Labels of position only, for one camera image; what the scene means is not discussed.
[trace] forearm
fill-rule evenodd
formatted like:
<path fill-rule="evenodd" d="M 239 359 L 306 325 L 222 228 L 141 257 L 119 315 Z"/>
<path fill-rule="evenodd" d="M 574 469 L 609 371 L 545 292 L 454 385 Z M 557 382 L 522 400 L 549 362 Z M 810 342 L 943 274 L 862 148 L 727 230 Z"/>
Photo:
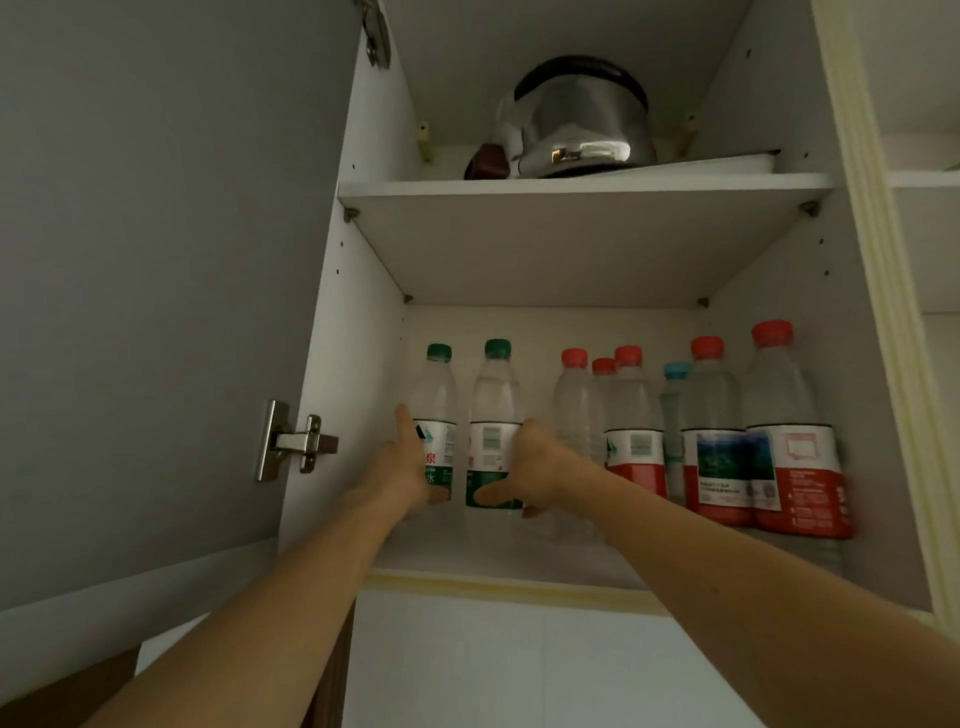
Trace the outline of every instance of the forearm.
<path fill-rule="evenodd" d="M 577 510 L 768 725 L 960 724 L 958 652 L 902 609 L 600 468 L 565 471 Z"/>
<path fill-rule="evenodd" d="M 297 728 L 356 593 L 399 519 L 354 493 L 270 574 L 213 613 L 88 723 Z"/>

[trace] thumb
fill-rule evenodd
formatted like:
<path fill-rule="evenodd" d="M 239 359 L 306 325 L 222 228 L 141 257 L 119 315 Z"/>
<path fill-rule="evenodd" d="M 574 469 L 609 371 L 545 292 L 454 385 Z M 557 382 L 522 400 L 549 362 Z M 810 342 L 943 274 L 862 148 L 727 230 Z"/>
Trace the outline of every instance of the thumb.
<path fill-rule="evenodd" d="M 509 476 L 503 480 L 488 483 L 473 494 L 473 499 L 480 505 L 501 505 L 515 498 L 522 500 L 514 480 Z"/>

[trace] blue bottle cap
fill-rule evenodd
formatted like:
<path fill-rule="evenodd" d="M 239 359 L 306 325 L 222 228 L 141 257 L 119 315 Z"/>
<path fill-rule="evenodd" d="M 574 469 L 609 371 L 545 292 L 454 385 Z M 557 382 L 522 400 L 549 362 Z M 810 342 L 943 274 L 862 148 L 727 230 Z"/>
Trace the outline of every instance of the blue bottle cap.
<path fill-rule="evenodd" d="M 692 366 L 688 361 L 672 361 L 663 367 L 663 375 L 668 379 L 686 379 Z"/>

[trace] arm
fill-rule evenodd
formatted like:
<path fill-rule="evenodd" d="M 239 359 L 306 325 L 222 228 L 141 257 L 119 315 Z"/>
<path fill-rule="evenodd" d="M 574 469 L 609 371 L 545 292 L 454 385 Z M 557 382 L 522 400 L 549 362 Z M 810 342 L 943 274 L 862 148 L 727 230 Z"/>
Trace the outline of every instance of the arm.
<path fill-rule="evenodd" d="M 299 728 L 373 558 L 426 502 L 423 447 L 410 413 L 338 512 L 117 693 L 87 728 Z"/>
<path fill-rule="evenodd" d="M 703 519 L 523 426 L 476 499 L 593 521 L 770 726 L 958 726 L 960 647 L 901 608 Z"/>

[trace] red bottle cap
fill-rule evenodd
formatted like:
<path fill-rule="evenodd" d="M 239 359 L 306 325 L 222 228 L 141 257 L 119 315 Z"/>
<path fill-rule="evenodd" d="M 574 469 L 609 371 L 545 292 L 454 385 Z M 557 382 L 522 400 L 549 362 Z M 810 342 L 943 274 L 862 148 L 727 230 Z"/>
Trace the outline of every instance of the red bottle cap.
<path fill-rule="evenodd" d="M 643 365 L 643 349 L 640 347 L 618 347 L 613 353 L 618 367 L 639 367 Z"/>
<path fill-rule="evenodd" d="M 754 327 L 753 335 L 758 349 L 787 347 L 793 344 L 793 324 L 789 321 L 764 321 Z"/>
<path fill-rule="evenodd" d="M 690 344 L 694 359 L 722 359 L 723 339 L 719 336 L 700 336 Z"/>
<path fill-rule="evenodd" d="M 593 373 L 595 375 L 616 374 L 616 362 L 613 359 L 594 359 Z"/>
<path fill-rule="evenodd" d="M 589 356 L 586 349 L 564 349 L 560 359 L 567 369 L 586 369 Z"/>

